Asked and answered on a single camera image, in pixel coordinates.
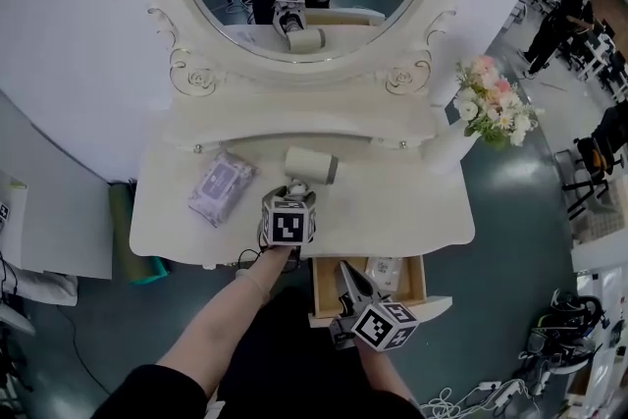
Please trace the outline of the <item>purple wet wipes pack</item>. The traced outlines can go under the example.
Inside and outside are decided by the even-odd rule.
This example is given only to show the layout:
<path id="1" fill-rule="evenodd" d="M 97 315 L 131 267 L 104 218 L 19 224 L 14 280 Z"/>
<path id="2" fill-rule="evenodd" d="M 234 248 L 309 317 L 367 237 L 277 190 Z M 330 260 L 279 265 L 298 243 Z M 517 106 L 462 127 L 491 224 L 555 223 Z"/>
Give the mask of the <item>purple wet wipes pack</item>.
<path id="1" fill-rule="evenodd" d="M 188 197 L 188 207 L 214 228 L 224 224 L 257 175 L 257 168 L 221 150 Z"/>

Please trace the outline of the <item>pile of black headgear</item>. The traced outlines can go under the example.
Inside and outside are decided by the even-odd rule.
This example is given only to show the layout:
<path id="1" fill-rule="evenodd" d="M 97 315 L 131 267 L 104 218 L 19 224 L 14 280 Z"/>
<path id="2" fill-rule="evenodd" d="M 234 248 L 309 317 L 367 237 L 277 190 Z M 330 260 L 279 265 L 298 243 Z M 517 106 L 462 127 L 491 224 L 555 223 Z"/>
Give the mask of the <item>pile of black headgear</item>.
<path id="1" fill-rule="evenodd" d="M 518 355 L 520 372 L 570 375 L 591 363 L 602 348 L 596 341 L 598 326 L 608 327 L 601 301 L 556 289 L 549 308 L 529 330 L 526 346 Z"/>

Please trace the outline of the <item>row of black office chairs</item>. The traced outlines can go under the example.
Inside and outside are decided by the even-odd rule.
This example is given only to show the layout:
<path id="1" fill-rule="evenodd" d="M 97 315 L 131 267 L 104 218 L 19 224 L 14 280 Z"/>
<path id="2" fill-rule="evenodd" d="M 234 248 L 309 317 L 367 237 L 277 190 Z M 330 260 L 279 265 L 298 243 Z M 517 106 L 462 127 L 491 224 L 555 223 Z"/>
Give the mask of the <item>row of black office chairs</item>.
<path id="1" fill-rule="evenodd" d="M 597 79 L 619 103 L 628 100 L 628 57 L 617 49 L 613 35 L 606 23 L 576 32 L 568 42 L 567 63 L 578 80 Z"/>

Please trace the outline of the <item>white padded bundle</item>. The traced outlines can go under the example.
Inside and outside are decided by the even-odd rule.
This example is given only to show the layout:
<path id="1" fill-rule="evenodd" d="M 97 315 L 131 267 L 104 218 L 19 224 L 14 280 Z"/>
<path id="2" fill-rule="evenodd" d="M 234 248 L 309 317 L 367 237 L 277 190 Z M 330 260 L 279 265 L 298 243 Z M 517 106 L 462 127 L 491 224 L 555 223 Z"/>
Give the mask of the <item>white padded bundle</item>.
<path id="1" fill-rule="evenodd" d="M 79 281 L 76 276 L 24 271 L 0 260 L 0 287 L 7 294 L 60 306 L 76 306 Z"/>

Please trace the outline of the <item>cream hair dryer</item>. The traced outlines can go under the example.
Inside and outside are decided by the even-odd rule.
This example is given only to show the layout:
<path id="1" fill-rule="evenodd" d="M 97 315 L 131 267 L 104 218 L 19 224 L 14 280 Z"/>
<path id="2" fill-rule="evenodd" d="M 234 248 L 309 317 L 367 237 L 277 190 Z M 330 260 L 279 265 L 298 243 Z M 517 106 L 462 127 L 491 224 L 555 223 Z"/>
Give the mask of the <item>cream hair dryer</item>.
<path id="1" fill-rule="evenodd" d="M 339 162 L 333 154 L 290 147 L 285 158 L 285 174 L 290 179 L 286 198 L 302 201 L 312 192 L 312 184 L 332 185 Z"/>

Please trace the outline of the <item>pink white flower bouquet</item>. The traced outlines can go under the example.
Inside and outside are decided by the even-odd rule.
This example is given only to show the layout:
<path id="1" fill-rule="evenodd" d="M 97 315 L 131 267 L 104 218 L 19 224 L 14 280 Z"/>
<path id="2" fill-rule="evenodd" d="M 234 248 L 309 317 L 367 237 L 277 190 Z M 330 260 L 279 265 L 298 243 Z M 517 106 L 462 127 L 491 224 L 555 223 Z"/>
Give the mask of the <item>pink white flower bouquet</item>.
<path id="1" fill-rule="evenodd" d="M 518 85 L 499 72 L 490 56 L 457 62 L 455 72 L 453 106 L 465 135 L 479 136 L 493 147 L 521 147 L 538 126 L 540 110 L 523 101 Z"/>

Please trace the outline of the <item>white dressing table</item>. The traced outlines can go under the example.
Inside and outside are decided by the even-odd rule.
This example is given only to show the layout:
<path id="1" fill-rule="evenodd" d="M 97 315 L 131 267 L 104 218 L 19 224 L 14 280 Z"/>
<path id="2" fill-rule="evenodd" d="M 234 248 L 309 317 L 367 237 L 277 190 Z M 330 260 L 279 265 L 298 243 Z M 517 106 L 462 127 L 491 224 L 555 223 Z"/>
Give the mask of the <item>white dressing table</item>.
<path id="1" fill-rule="evenodd" d="M 428 90 L 442 57 L 450 0 L 411 0 L 393 26 L 358 50 L 316 61 L 263 56 L 224 36 L 195 0 L 155 0 L 169 51 L 172 102 L 142 160 L 130 246 L 213 267 L 256 245 L 262 199 L 287 183 L 292 146 L 339 158 L 332 185 L 316 184 L 317 232 L 307 256 L 415 256 L 470 241 L 475 233 L 462 174 L 438 177 L 420 147 L 442 131 L 445 114 Z M 195 154 L 163 134 L 223 140 Z M 429 136 L 393 150 L 375 135 Z M 257 175 L 218 228 L 187 205 L 219 151 L 243 158 Z"/>

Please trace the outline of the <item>person's left forearm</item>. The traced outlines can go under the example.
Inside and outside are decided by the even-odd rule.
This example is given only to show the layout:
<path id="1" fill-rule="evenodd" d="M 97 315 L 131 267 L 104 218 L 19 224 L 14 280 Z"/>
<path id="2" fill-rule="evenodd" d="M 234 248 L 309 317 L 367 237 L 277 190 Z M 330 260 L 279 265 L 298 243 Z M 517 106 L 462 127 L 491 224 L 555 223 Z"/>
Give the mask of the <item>person's left forearm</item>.
<path id="1" fill-rule="evenodd" d="M 174 345 L 157 362 L 178 371 L 210 396 L 223 379 L 236 347 L 262 306 L 293 249 L 267 249 L 222 288 L 195 315 Z"/>

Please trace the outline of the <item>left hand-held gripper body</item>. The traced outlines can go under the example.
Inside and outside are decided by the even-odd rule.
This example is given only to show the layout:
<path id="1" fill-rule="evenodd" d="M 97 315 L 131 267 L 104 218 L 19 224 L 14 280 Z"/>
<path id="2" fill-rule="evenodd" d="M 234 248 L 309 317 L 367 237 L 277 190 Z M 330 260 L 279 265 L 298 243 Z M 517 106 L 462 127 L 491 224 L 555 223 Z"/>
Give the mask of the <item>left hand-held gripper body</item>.
<path id="1" fill-rule="evenodd" d="M 262 199 L 260 234 L 267 246 L 303 246 L 316 233 L 316 193 L 307 184 L 289 184 Z"/>

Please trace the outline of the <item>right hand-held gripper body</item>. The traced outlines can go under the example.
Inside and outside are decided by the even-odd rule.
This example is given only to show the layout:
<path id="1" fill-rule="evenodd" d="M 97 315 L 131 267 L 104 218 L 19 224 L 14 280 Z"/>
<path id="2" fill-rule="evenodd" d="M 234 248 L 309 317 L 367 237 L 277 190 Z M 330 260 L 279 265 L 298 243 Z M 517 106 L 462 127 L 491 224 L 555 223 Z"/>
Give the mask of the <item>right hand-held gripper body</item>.
<path id="1" fill-rule="evenodd" d="M 403 346 L 419 325 L 419 320 L 400 302 L 376 302 L 362 313 L 339 316 L 330 325 L 337 349 L 349 348 L 358 340 L 370 348 L 384 352 Z"/>

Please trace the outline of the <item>person's right forearm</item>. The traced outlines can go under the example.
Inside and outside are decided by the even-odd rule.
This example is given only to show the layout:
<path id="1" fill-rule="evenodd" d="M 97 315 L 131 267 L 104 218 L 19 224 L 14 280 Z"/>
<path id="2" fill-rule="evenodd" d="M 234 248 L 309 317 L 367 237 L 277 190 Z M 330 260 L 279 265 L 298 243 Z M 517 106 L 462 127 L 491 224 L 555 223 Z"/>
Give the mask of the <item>person's right forearm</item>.
<path id="1" fill-rule="evenodd" d="M 354 345 L 357 348 L 366 378 L 373 389 L 393 393 L 413 406 L 418 406 L 411 390 L 401 379 L 385 353 L 376 351 L 361 339 L 355 339 Z"/>

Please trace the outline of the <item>wooden drawer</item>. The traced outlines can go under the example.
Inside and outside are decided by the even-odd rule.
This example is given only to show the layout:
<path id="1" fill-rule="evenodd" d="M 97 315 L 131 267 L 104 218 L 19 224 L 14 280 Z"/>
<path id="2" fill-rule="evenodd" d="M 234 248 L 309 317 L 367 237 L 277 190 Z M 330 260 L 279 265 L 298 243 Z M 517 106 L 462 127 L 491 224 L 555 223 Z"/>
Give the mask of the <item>wooden drawer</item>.
<path id="1" fill-rule="evenodd" d="M 335 269 L 340 258 L 315 257 L 312 259 L 313 307 L 309 314 L 312 328 L 328 328 L 342 311 L 337 291 Z M 403 303 L 420 323 L 431 321 L 452 306 L 450 296 L 428 296 L 421 256 L 402 259 L 398 289 L 392 299 Z"/>

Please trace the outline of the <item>white shelf unit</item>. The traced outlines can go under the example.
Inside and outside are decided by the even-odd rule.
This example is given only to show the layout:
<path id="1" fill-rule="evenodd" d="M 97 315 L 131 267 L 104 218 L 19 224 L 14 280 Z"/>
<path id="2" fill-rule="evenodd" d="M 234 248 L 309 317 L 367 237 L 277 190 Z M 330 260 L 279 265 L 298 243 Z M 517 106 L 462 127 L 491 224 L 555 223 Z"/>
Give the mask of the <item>white shelf unit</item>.
<path id="1" fill-rule="evenodd" d="M 25 271 L 112 278 L 109 186 L 0 92 L 0 252 Z"/>

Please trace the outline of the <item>pale paper packet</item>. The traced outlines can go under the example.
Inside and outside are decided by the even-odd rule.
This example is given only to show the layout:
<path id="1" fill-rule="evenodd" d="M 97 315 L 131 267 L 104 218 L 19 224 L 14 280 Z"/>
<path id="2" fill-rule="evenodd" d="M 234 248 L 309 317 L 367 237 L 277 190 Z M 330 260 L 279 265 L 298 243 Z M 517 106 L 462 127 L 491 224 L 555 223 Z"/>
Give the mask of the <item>pale paper packet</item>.
<path id="1" fill-rule="evenodd" d="M 403 260 L 393 257 L 369 257 L 365 274 L 375 282 L 379 289 L 397 291 L 400 283 Z"/>

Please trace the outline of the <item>person's black clothing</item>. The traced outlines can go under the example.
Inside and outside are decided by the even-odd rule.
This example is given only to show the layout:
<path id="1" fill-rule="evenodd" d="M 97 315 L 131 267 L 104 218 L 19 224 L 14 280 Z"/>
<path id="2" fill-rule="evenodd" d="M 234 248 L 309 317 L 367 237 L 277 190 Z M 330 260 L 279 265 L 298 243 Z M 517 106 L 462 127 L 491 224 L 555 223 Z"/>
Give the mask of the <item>person's black clothing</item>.
<path id="1" fill-rule="evenodd" d="M 278 293 L 235 349 L 216 396 L 156 364 L 134 370 L 90 419 L 425 419 L 393 393 L 373 389 L 356 347 L 336 349 L 310 326 L 305 296 Z"/>

